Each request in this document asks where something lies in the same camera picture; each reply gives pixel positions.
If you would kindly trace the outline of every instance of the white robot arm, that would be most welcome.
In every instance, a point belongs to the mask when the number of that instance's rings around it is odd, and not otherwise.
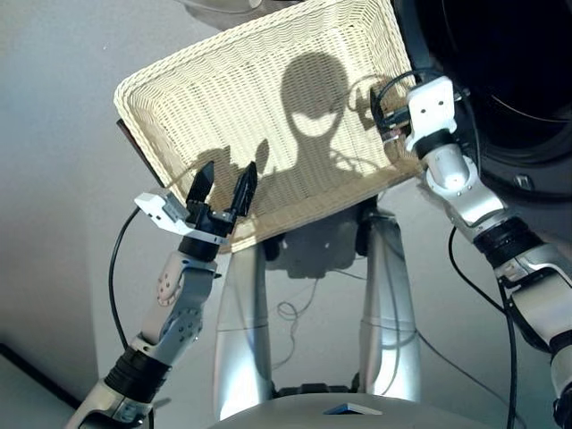
[[[135,202],[157,226],[183,236],[171,253],[156,286],[156,300],[141,332],[97,382],[66,429],[104,420],[105,427],[136,427],[152,408],[152,400],[177,359],[197,340],[202,310],[215,277],[213,262],[238,216],[248,212],[257,187],[251,163],[240,176],[231,207],[213,212],[204,201],[214,181],[213,163],[198,172],[185,208],[164,189],[141,194]]]
[[[475,163],[451,133],[453,84],[440,77],[408,94],[412,132],[407,148],[427,168],[424,182],[449,218],[485,255],[502,288],[508,313],[533,347],[552,356],[558,425],[572,425],[572,263],[544,243],[481,182]]]

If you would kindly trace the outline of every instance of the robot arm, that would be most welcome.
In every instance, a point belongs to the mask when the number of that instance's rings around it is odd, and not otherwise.
[[[107,377],[97,382],[66,429],[79,428],[92,417],[105,419],[105,427],[141,425],[169,371],[198,339],[203,306],[215,277],[213,261],[238,216],[248,212],[257,186],[257,169],[254,163],[247,167],[237,182],[231,207],[219,213],[204,203],[213,181],[211,162],[193,181],[186,208],[164,189],[136,198],[157,226],[182,235],[183,240],[159,276],[156,299],[141,332]]]
[[[408,150],[427,165],[424,182],[451,221],[483,253],[500,286],[511,291],[508,311],[529,344],[551,353],[556,422],[572,425],[572,263],[544,243],[481,182],[475,163],[451,133],[452,82],[440,77],[408,94]]]

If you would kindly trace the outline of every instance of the silver metal leg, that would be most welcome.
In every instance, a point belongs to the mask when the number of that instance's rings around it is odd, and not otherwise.
[[[369,233],[359,348],[359,391],[419,401],[419,342],[400,229],[391,215],[376,217]]]
[[[219,420],[272,398],[262,245],[232,255],[216,328],[214,412]]]

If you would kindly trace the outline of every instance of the wicker basket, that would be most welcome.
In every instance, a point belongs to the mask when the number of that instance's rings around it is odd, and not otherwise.
[[[230,29],[130,76],[120,116],[151,168],[184,199],[213,159],[214,208],[256,160],[258,189],[232,250],[312,222],[410,177],[384,145],[368,91],[410,65],[390,0],[310,0]],[[386,97],[404,104],[411,81]]]

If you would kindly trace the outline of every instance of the white bracket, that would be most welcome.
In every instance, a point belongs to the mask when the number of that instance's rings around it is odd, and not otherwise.
[[[409,152],[423,137],[438,130],[447,129],[453,133],[457,129],[453,82],[446,76],[413,88],[407,101],[411,134],[405,142]]]
[[[218,246],[229,242],[218,235],[196,230],[193,223],[186,223],[189,211],[166,189],[143,192],[135,198],[135,204],[162,230]]]

